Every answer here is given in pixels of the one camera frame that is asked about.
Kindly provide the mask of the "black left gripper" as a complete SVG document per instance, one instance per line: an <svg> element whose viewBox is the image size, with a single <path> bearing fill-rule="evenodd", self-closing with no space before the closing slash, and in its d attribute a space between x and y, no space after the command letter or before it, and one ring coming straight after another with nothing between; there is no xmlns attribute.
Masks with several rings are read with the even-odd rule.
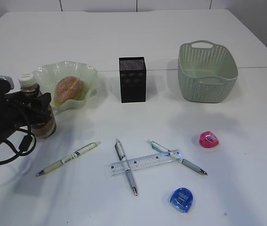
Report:
<svg viewBox="0 0 267 226"><path fill-rule="evenodd" d="M50 93L33 97L33 92L21 90L0 95L0 141L23 126L27 127L28 134L32 134L29 105L33 112L33 124L48 123L51 120L50 102Z"/></svg>

